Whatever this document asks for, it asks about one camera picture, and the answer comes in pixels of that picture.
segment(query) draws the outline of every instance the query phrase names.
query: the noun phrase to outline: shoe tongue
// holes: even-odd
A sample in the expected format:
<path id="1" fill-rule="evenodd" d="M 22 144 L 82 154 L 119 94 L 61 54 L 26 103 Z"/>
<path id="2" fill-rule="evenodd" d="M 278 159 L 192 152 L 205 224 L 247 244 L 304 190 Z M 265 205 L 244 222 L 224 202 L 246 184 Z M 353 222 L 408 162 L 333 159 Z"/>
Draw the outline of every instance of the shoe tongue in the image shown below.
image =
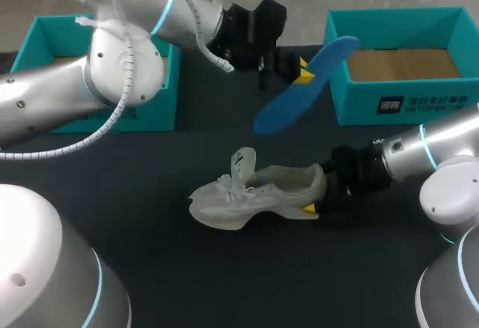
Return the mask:
<path id="1" fill-rule="evenodd" d="M 231 179 L 234 183 L 245 184 L 254 174 L 256 151 L 250 147 L 240 148 L 231 157 Z"/>

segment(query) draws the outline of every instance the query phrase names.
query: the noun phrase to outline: shoe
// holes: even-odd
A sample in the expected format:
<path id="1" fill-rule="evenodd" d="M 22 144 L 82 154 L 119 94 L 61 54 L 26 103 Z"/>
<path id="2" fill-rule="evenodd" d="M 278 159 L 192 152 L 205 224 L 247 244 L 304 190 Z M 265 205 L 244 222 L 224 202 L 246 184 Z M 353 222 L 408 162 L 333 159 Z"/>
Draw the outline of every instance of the shoe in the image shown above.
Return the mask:
<path id="1" fill-rule="evenodd" d="M 259 212 L 274 212 L 288 219 L 316 219 L 303 210 L 323 199 L 327 178 L 318 164 L 307 168 L 279 165 L 254 171 L 256 151 L 241 148 L 231 157 L 231 176 L 195 190 L 191 215 L 204 225 L 225 230 L 244 227 Z"/>

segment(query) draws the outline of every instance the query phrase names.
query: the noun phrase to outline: black tabletop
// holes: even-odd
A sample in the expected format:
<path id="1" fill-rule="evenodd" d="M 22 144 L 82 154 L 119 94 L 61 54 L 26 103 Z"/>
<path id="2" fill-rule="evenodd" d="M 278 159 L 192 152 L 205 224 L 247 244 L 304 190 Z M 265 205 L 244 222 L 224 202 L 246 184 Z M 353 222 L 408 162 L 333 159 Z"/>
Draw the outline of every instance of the black tabletop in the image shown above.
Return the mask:
<path id="1" fill-rule="evenodd" d="M 317 48 L 295 49 L 309 57 Z M 176 132 L 110 135 L 70 156 L 2 162 L 0 183 L 33 189 L 73 223 L 126 285 L 133 328 L 417 327 L 416 284 L 447 248 L 422 214 L 418 180 L 338 203 L 360 217 L 342 229 L 265 213 L 219 231 L 189 215 L 189 194 L 228 173 L 242 146 L 257 150 L 258 167 L 303 166 L 405 128 L 339 127 L 328 89 L 293 126 L 255 136 L 253 117 L 284 88 L 260 93 L 256 78 L 185 54 Z"/>

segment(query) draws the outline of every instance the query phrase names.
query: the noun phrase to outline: shoe sole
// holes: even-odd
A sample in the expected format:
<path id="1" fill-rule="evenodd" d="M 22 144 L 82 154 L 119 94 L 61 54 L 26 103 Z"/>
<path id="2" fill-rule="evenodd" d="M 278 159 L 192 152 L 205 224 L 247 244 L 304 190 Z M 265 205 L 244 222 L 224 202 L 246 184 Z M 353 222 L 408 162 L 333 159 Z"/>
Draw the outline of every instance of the shoe sole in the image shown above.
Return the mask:
<path id="1" fill-rule="evenodd" d="M 253 213 L 250 215 L 247 219 L 244 219 L 242 221 L 234 221 L 234 222 L 207 222 L 202 219 L 198 219 L 195 217 L 193 214 L 193 218 L 196 219 L 198 222 L 200 222 L 202 225 L 207 225 L 208 227 L 211 228 L 216 228 L 216 229 L 222 229 L 225 231 L 238 231 L 241 228 L 243 228 L 248 221 L 253 218 L 253 216 L 256 216 L 260 212 L 272 212 L 276 213 L 279 216 L 286 218 L 286 219 L 295 219 L 295 220 L 306 220 L 306 219 L 318 219 L 319 216 L 315 213 L 309 213 L 305 212 L 301 208 L 297 207 L 285 207 L 285 208 L 278 208 L 277 210 L 262 210 L 256 213 Z"/>

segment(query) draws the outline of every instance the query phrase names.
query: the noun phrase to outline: teal box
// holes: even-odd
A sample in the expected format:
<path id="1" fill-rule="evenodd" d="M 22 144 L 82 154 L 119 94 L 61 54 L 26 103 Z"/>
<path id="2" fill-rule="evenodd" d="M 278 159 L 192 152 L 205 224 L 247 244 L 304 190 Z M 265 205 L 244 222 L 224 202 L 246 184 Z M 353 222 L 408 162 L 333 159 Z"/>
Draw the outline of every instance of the teal box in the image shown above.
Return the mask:
<path id="1" fill-rule="evenodd" d="M 420 124 L 479 101 L 479 30 L 463 7 L 330 10 L 324 44 L 344 35 L 360 49 L 446 49 L 461 78 L 355 82 L 343 62 L 330 79 L 340 125 Z"/>
<path id="2" fill-rule="evenodd" d="M 90 47 L 92 27 L 75 23 L 77 16 L 93 18 L 92 14 L 35 17 L 11 72 L 53 64 L 55 58 L 86 55 Z M 112 132 L 174 130 L 181 51 L 156 37 L 152 40 L 159 54 L 168 57 L 165 87 L 150 102 L 126 109 Z M 52 133 L 91 133 L 106 121 L 110 113 L 89 115 L 53 130 Z"/>

